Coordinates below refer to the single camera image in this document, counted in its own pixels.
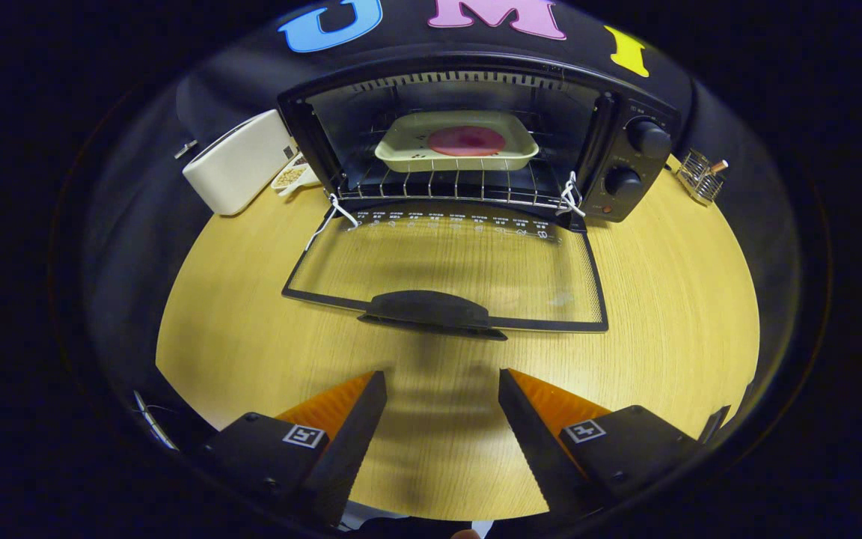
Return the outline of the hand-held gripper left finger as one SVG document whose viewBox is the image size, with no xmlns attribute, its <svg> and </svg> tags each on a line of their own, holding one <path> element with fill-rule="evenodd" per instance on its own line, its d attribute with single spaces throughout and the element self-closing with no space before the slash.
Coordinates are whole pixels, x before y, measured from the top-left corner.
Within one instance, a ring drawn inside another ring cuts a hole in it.
<svg viewBox="0 0 862 539">
<path fill-rule="evenodd" d="M 242 414 L 199 447 L 223 484 L 277 513 L 336 526 L 387 401 L 368 371 L 276 416 Z"/>
</svg>

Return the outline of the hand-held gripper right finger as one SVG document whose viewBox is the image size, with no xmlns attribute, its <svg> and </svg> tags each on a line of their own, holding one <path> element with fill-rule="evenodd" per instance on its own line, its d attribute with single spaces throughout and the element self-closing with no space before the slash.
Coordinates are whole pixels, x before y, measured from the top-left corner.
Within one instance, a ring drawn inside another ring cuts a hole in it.
<svg viewBox="0 0 862 539">
<path fill-rule="evenodd" d="M 499 373 L 498 402 L 554 515 L 585 515 L 636 497 L 700 446 L 646 407 L 612 412 L 512 368 Z"/>
</svg>

